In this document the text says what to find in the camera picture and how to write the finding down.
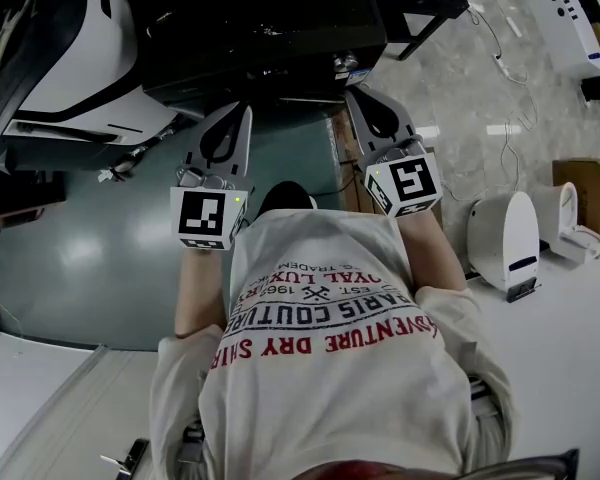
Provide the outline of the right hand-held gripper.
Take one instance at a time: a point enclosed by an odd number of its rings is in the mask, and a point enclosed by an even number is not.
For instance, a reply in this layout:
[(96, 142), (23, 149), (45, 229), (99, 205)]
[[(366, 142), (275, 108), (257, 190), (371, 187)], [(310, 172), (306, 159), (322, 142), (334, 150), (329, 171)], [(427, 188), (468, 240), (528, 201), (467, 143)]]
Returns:
[[(413, 136), (406, 108), (370, 88), (351, 88), (345, 98), (363, 154), (364, 187), (380, 210), (399, 218), (435, 206), (442, 198), (435, 155), (425, 149), (421, 136)], [(380, 148), (388, 139), (403, 141)]]

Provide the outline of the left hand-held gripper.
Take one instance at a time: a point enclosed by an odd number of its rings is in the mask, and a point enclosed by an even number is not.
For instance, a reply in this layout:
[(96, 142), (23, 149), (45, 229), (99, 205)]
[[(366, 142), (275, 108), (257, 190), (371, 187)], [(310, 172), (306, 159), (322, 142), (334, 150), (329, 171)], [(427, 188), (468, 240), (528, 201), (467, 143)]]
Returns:
[(236, 101), (213, 111), (193, 128), (192, 159), (201, 161), (203, 168), (181, 166), (177, 185), (170, 189), (171, 230), (184, 247), (231, 249), (253, 190), (253, 184), (243, 178), (252, 123), (251, 106)]

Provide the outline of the person's right forearm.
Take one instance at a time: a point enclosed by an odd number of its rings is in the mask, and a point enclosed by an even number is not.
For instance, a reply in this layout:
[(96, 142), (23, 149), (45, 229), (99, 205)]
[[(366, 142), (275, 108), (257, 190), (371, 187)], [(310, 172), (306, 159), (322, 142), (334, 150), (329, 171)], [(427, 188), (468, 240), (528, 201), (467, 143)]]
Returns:
[(461, 263), (431, 210), (396, 219), (417, 289), (467, 288)]

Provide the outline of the person's left forearm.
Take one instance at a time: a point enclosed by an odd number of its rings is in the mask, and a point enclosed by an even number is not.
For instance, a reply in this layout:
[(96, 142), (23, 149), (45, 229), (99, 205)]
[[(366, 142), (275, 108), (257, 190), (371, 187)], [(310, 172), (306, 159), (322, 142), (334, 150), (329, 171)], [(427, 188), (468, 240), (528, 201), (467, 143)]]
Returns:
[(222, 255), (217, 250), (185, 249), (175, 309), (174, 333), (186, 338), (215, 325), (226, 329)]

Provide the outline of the large white and black machine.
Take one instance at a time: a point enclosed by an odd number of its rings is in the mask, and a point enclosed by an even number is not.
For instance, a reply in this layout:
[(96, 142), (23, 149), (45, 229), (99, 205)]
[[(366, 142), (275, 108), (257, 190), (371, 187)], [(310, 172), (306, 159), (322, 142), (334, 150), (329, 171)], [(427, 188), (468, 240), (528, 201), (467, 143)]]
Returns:
[(33, 0), (6, 49), (0, 172), (111, 168), (196, 120), (145, 93), (128, 0)]

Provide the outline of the grey plastic device housing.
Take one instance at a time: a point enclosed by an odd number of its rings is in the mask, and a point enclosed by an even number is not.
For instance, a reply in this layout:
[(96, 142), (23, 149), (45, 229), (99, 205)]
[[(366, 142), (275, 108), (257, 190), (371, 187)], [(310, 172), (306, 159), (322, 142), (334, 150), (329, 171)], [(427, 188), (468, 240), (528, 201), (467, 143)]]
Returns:
[(600, 76), (600, 46), (579, 0), (550, 0), (554, 67), (574, 79)]

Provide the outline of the black trousers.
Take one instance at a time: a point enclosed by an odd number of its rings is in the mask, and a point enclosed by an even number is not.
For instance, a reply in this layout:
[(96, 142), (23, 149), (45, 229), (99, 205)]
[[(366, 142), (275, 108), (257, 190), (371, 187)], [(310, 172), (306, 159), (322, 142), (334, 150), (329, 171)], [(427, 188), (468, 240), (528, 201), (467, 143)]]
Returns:
[(309, 196), (311, 195), (294, 181), (278, 183), (266, 194), (258, 211), (257, 218), (272, 210), (312, 209)]

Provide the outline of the white domed robot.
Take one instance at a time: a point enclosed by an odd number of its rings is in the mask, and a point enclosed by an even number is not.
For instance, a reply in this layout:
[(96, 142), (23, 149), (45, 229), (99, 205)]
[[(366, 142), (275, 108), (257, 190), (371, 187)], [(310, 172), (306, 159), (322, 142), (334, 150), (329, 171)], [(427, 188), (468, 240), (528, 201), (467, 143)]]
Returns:
[(476, 202), (467, 223), (467, 255), (471, 269), (507, 302), (533, 293), (540, 238), (529, 195), (516, 191)]

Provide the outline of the brown cardboard box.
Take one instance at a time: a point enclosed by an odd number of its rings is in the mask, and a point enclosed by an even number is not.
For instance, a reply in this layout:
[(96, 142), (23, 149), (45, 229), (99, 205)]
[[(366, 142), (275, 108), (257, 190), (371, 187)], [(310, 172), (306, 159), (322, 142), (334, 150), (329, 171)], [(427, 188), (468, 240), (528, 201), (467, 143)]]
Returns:
[(574, 185), (578, 223), (600, 234), (600, 159), (573, 158), (552, 162), (553, 184)]

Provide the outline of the wooden shelf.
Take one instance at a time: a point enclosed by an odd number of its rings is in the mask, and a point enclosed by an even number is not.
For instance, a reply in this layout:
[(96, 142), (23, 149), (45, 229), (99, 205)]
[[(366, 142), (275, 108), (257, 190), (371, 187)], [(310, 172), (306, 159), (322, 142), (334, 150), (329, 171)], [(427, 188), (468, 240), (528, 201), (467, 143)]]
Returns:
[(46, 205), (21, 209), (0, 209), (0, 231), (16, 227), (40, 218)]

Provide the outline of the white rounded appliance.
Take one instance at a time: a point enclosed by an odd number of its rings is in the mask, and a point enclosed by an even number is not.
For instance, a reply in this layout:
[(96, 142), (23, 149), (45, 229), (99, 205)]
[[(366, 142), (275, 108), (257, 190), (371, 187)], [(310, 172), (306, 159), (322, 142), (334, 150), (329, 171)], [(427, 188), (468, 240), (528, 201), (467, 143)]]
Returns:
[(563, 258), (586, 264), (600, 256), (600, 235), (578, 223), (576, 187), (567, 182), (559, 186), (538, 186), (531, 194), (539, 238)]

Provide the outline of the beige fabric strip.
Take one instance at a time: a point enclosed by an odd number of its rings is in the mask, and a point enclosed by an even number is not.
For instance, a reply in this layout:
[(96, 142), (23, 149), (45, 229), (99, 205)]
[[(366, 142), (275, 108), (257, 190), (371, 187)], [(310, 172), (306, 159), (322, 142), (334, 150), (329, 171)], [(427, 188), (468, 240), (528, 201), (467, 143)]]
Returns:
[(29, 12), (32, 1), (33, 0), (23, 0), (22, 6), (17, 12), (15, 12), (13, 9), (10, 9), (5, 15), (2, 27), (0, 29), (0, 68), (5, 57), (6, 49), (11, 42), (11, 37), (13, 36), (22, 18)]

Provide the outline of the white printed shirt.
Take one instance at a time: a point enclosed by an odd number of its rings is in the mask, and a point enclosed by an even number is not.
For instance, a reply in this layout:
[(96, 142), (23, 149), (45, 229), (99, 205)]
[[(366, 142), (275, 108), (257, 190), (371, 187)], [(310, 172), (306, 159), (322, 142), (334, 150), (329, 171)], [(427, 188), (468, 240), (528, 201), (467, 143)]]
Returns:
[(455, 476), (506, 460), (515, 430), (471, 291), (417, 289), (396, 220), (333, 210), (238, 234), (226, 329), (163, 339), (150, 398), (159, 480)]

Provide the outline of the white door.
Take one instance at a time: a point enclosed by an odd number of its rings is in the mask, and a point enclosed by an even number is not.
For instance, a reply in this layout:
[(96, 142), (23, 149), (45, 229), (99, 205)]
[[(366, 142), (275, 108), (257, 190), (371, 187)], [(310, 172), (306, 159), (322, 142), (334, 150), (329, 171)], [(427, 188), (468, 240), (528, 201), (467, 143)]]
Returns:
[[(70, 348), (0, 332), (0, 480), (115, 480), (149, 441), (154, 352)], [(131, 480), (155, 480), (150, 446)]]

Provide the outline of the black wired equipment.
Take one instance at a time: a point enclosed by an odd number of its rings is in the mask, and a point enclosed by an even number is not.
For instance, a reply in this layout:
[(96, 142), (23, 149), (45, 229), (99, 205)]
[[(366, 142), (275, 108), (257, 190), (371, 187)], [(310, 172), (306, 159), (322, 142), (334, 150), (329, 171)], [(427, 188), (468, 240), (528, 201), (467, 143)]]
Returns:
[(65, 179), (62, 172), (0, 172), (0, 217), (45, 208), (65, 200)]

